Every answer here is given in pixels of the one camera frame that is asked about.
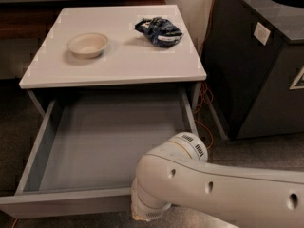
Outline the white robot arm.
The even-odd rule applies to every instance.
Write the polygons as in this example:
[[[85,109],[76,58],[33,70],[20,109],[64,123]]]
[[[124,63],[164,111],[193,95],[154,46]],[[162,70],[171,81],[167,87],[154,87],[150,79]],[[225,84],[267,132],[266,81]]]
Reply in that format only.
[[[181,132],[144,154],[132,184],[136,220],[178,205],[239,228],[304,228],[304,173],[209,163],[204,143]]]

